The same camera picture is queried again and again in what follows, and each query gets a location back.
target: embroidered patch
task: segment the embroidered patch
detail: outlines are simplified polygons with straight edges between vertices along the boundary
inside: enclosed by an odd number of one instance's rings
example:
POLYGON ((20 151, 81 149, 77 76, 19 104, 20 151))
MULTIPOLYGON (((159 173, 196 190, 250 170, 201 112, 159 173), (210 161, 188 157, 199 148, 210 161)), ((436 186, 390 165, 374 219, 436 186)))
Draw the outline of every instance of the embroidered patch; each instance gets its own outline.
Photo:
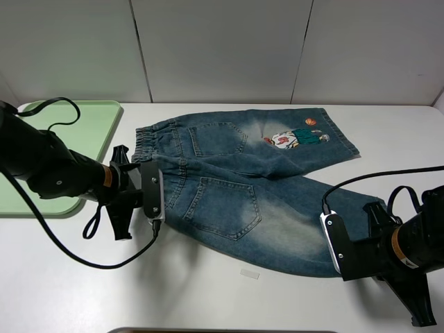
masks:
MULTIPOLYGON (((316 121, 311 118, 308 118, 306 122, 308 120, 316 123, 316 121)), ((296 148, 300 144, 320 144, 322 142, 328 142, 330 136, 328 134, 323 134, 321 130, 299 128, 274 134, 271 138, 265 137, 264 140, 279 149, 290 149, 296 148)))
POLYGON ((308 126, 315 126, 315 125, 316 125, 316 120, 314 120, 314 119, 312 119, 312 118, 307 118, 307 119, 305 119, 305 123, 306 123, 308 126))

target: faded denim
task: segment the faded denim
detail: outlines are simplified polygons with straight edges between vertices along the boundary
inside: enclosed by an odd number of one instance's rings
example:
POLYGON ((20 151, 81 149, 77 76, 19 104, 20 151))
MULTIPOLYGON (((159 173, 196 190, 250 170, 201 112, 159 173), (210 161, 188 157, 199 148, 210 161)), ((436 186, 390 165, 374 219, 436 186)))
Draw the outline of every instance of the faded denim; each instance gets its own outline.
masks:
MULTIPOLYGON (((246 110, 139 128, 133 162, 159 163, 171 227, 252 264, 331 277, 319 222, 330 185, 302 175, 358 154, 324 109, 246 110)), ((377 200, 340 189, 329 202, 355 240, 368 236, 362 207, 377 200)))

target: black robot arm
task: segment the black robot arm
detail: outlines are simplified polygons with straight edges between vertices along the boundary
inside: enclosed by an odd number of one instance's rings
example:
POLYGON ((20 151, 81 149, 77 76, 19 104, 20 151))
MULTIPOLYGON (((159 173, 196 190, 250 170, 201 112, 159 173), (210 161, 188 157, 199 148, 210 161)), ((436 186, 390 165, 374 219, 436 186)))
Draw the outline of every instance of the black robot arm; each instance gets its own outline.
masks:
MULTIPOLYGON (((69 150, 57 135, 50 131, 53 125, 48 130, 37 130, 21 119, 23 116, 37 114, 47 105, 57 101, 72 104, 77 111, 77 119, 80 117, 78 106, 62 97, 43 102, 35 109, 20 114, 10 104, 0 101, 0 168, 2 173, 16 189, 19 185, 14 178, 26 181, 29 188, 38 193, 42 199, 70 196, 96 201, 99 204, 96 214, 83 233, 86 239, 94 236, 99 225, 100 209, 103 206, 108 211, 116 240, 131 239, 128 230, 133 210, 144 206, 145 214, 153 221, 153 239, 155 239, 164 215, 162 174, 157 164, 155 162, 130 163, 126 156, 128 149, 125 146, 118 146, 114 148, 110 165, 106 166, 69 150)), ((54 125, 68 125, 74 122, 54 125)), ((39 222, 46 224, 41 214, 39 212, 38 214, 40 216, 36 215, 36 217, 39 222)), ((116 268, 114 266, 117 266, 93 265, 97 268, 116 268)))
POLYGON ((403 173, 442 171, 444 166, 386 171, 354 178, 332 187, 323 198, 321 224, 330 255, 344 281, 370 276, 385 281, 412 315, 413 326, 436 325, 426 273, 444 268, 444 186, 425 191, 421 205, 408 186, 396 188, 387 209, 380 202, 367 203, 367 239, 351 241, 342 218, 330 210, 327 196, 351 182, 403 173), (416 215, 407 222, 393 215, 397 194, 407 189, 416 215))

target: black cable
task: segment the black cable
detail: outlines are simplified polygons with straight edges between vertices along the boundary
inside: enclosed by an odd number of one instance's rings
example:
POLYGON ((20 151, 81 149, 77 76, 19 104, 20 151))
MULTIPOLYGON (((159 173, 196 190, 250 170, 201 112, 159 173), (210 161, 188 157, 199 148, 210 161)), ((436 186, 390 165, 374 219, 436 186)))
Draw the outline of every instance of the black cable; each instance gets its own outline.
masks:
POLYGON ((39 221, 40 225, 42 226, 43 230, 46 232, 48 237, 53 241, 53 243, 68 257, 71 259, 80 262, 81 264, 84 264, 86 266, 92 267, 92 268, 99 268, 99 269, 116 269, 120 268, 122 266, 125 266, 126 264, 129 264, 134 259, 140 257, 146 250, 148 250, 155 240, 157 239, 157 236, 159 235, 159 229, 160 229, 160 221, 154 220, 153 221, 153 238, 151 241, 138 253, 133 255, 132 257, 128 258, 127 260, 121 262, 120 264, 115 265, 100 265, 100 264, 94 264, 92 262, 88 262, 77 255, 73 254, 70 250, 68 250, 59 240, 58 238, 53 234, 51 229, 49 228, 48 224, 44 220, 44 217, 39 212, 38 208, 34 205, 31 198, 29 198, 28 194, 23 190, 23 188, 20 186, 20 184, 15 180, 15 178, 10 174, 10 172, 0 163, 0 172, 5 175, 6 179, 9 181, 9 183, 19 192, 20 196, 23 198, 25 203, 28 205, 28 207, 31 209, 31 211, 34 213, 36 219, 39 221))
POLYGON ((97 232, 97 229, 99 228, 99 224, 100 224, 100 217, 101 217, 101 210, 102 210, 103 205, 101 205, 100 203, 97 205, 97 209, 96 209, 96 213, 93 215, 93 217, 88 221, 88 223, 86 223, 85 228, 83 229, 82 232, 82 236, 84 239, 91 239, 92 237, 94 237, 94 235, 97 232))
POLYGON ((53 123, 52 125, 50 125, 48 127, 47 131, 50 131, 51 128, 55 125, 72 125, 73 123, 76 123, 80 119, 80 109, 78 108, 77 104, 75 104, 72 100, 67 99, 65 97, 56 97, 54 99, 49 99, 48 101, 42 102, 41 104, 37 105, 32 110, 25 111, 25 112, 16 112, 15 114, 18 116, 21 116, 21 117, 31 117, 31 116, 36 115, 40 111, 42 111, 46 106, 54 104, 55 102, 58 102, 58 101, 65 101, 65 102, 68 102, 69 104, 71 104, 74 107, 74 109, 76 109, 77 117, 76 117, 76 119, 74 119, 73 121, 70 121, 69 123, 53 123))
POLYGON ((333 186, 331 189, 329 189, 328 191, 326 191, 324 193, 324 196, 322 197, 322 211, 323 211, 324 215, 331 214, 332 211, 330 209, 330 206, 327 203, 327 197, 333 191, 336 191, 339 187, 351 184, 352 182, 357 182, 359 180, 363 180, 363 179, 367 179, 367 178, 380 177, 380 176, 403 175, 403 174, 406 174, 406 173, 420 173, 420 172, 432 172, 432 171, 442 171, 442 170, 444 170, 444 165, 431 166, 429 168, 419 168, 419 169, 405 169, 405 170, 395 170, 395 171, 383 171, 383 172, 369 173, 368 175, 359 176, 359 177, 356 177, 356 178, 352 178, 352 179, 346 180, 345 182, 340 182, 338 185, 333 186))
POLYGON ((410 186, 398 186, 393 190, 393 192, 391 192, 390 198, 388 198, 387 202, 387 214, 398 220, 400 220, 400 217, 393 214, 393 204, 395 203, 396 196, 403 189, 406 189, 409 192, 411 203, 413 203, 413 207, 415 208, 416 213, 419 213, 421 211, 421 204, 419 203, 418 196, 416 195, 415 190, 412 189, 410 186))

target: white table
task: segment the white table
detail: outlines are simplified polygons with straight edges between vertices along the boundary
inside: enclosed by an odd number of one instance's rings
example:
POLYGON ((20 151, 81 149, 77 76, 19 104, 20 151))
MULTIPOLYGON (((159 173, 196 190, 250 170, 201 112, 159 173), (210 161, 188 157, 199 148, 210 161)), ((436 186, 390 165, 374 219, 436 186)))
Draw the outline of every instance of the white table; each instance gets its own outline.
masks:
MULTIPOLYGON (((135 129, 191 112, 301 105, 123 104, 124 114, 105 157, 125 144, 132 153, 135 129)), ((310 173, 330 184, 365 173, 444 164, 444 116, 422 106, 324 106, 361 151, 361 158, 310 173)), ((418 193, 444 184, 444 172, 390 176, 347 186, 388 199, 398 185, 418 193)), ((151 238, 135 223, 133 241, 113 241, 106 214, 98 234, 81 232, 96 205, 49 223, 75 253, 112 264, 151 238)), ((406 194, 395 213, 413 216, 406 194)), ((438 326, 414 328, 410 315, 383 282, 343 282, 287 275, 222 255, 166 225, 143 257, 115 271, 82 266, 60 252, 35 219, 0 219, 0 332, 105 333, 120 327, 194 330, 309 330, 355 332, 443 332, 444 270, 429 274, 438 326), (259 273, 243 276, 241 269, 259 273)))

